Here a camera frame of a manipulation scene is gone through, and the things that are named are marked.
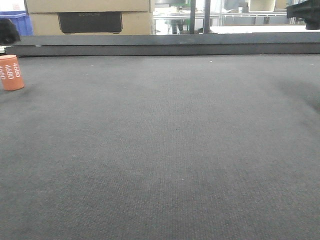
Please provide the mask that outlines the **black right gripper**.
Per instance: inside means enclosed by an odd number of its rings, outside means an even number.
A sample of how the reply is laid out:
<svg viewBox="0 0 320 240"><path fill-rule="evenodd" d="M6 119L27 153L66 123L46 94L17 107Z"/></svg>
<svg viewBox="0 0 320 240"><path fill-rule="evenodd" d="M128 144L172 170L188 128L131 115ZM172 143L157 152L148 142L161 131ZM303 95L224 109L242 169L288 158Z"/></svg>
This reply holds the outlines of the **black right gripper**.
<svg viewBox="0 0 320 240"><path fill-rule="evenodd" d="M287 18L303 19L306 30L320 29L320 0L306 0L286 8Z"/></svg>

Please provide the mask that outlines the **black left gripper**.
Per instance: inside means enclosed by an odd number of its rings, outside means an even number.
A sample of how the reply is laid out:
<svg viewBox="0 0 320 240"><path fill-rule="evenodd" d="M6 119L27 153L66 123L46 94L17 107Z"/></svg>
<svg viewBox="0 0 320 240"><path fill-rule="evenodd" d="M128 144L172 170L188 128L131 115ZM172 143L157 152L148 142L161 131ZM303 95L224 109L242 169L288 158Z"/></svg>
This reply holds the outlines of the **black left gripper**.
<svg viewBox="0 0 320 240"><path fill-rule="evenodd" d="M16 25L8 18L0 19L0 44L12 45L21 40Z"/></svg>

